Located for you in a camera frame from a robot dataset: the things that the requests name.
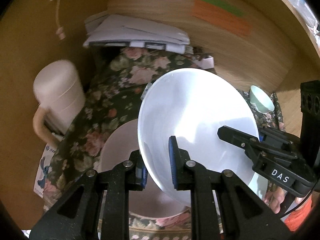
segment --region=finger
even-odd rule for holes
[[[280,211],[280,203],[279,201],[273,197],[270,201],[270,204],[269,204],[269,207],[271,208],[271,210],[274,212],[274,213],[279,213]]]
[[[266,194],[265,194],[265,196],[264,196],[264,198],[262,200],[265,202],[265,204],[269,204],[271,199],[272,199],[272,197],[273,197],[273,192],[272,191],[268,191],[268,192],[266,192]]]
[[[295,198],[295,203],[300,204],[306,197],[296,197]],[[296,210],[299,210],[303,208],[303,206],[307,203],[308,200],[306,200],[300,207],[298,207]]]
[[[280,187],[278,187],[274,192],[273,196],[278,200],[279,204],[281,204],[284,201],[285,194],[284,190]]]

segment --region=black bracket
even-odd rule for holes
[[[316,175],[299,152],[297,139],[272,128],[259,129],[259,132],[264,137],[262,142],[228,126],[218,129],[218,137],[244,149],[255,172],[296,197],[306,196],[316,183]]]
[[[169,153],[175,189],[191,191],[193,240],[283,240],[290,236],[287,226],[231,170],[210,171],[190,160],[188,152],[179,149],[175,136],[169,138]],[[222,235],[213,190],[218,199]]]
[[[141,191],[148,172],[139,150],[111,171],[88,170],[33,227],[29,239],[98,239],[98,221],[104,190],[101,240],[129,239],[129,190]]]
[[[320,174],[320,81],[301,83],[301,152],[308,165]]]

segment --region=orange sleeve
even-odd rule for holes
[[[304,206],[297,210],[293,211],[284,221],[290,231],[295,231],[298,227],[303,223],[306,217],[309,215],[311,211],[312,200],[309,198]]]

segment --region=orange sticky note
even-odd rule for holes
[[[243,18],[201,0],[194,0],[192,16],[205,20],[240,37],[248,36],[252,28]]]

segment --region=metal screw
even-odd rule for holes
[[[131,167],[132,165],[133,165],[133,162],[132,162],[132,161],[129,161],[129,160],[123,162],[123,166],[126,167],[126,168],[129,168],[129,167]]]
[[[96,171],[95,170],[88,170],[86,173],[85,173],[88,177],[93,177],[94,175],[96,175]]]
[[[227,177],[232,177],[233,171],[231,171],[231,170],[224,170],[224,171],[223,171],[223,174],[224,174],[225,176],[227,176]]]
[[[194,167],[194,166],[196,166],[196,162],[190,160],[190,161],[187,161],[187,162],[186,162],[186,165],[187,165],[188,167]]]

